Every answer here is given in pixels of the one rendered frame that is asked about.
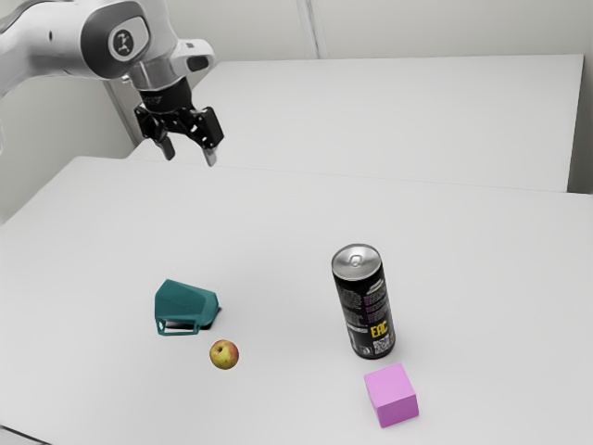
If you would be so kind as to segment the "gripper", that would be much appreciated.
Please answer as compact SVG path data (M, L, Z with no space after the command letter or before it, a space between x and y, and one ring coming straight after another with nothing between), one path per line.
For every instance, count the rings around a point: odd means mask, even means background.
M186 134L198 144L206 163L217 162L217 148L224 139L219 119L212 107L200 110L192 103L189 82L181 78L173 85L158 90L140 90L142 104L133 111L144 139L151 139L166 160L175 157L175 149L168 132Z

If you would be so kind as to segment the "teal faceted mug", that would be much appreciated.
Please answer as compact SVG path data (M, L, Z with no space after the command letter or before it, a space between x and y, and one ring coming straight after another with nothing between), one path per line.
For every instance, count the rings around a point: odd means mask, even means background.
M197 335L211 327L220 310L214 292L166 279L155 295L157 332L164 337Z

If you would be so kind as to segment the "yellow red apple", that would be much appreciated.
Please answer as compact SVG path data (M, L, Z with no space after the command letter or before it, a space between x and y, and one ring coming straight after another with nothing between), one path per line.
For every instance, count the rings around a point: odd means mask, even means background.
M230 370L239 362L239 349L230 340L216 341L209 349L211 363L218 369Z

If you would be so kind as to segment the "black drink can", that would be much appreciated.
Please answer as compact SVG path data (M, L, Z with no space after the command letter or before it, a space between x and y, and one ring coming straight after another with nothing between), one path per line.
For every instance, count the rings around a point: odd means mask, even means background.
M352 349L367 360L388 355L396 330L379 252L350 244L334 254L331 267Z

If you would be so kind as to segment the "pink cube block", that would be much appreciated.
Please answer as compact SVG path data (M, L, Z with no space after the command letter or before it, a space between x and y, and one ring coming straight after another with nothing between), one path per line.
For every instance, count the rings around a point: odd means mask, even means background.
M402 363L370 372L363 379L381 428L419 415L417 394Z

